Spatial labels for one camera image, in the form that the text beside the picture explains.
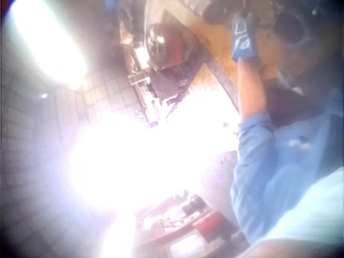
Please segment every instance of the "white tile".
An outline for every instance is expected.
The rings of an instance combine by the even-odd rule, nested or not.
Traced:
[[[128,89],[125,89],[122,91],[122,96],[124,100],[125,105],[132,105],[134,103],[137,103],[139,100],[136,97],[135,91],[133,87],[130,87]]]

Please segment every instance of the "metal part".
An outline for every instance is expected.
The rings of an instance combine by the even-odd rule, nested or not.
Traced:
[[[310,13],[300,6],[286,8],[276,17],[273,28],[275,36],[284,44],[303,47],[314,39],[314,26]]]

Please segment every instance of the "blue glove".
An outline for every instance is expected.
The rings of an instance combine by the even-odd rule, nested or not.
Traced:
[[[236,16],[232,22],[232,59],[252,58],[257,56],[257,47],[254,39],[253,17],[251,14]]]

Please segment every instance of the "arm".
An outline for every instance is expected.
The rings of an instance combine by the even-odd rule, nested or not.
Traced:
[[[265,232],[265,189],[274,176],[277,154],[266,95],[259,74],[249,60],[239,59],[238,164],[234,171],[232,205],[250,243]]]
[[[238,61],[239,111],[241,119],[266,109],[263,83],[250,59]]]

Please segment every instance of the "red object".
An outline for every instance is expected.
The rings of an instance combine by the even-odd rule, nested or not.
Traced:
[[[207,242],[211,242],[222,232],[226,224],[226,218],[220,212],[211,211],[193,226]]]

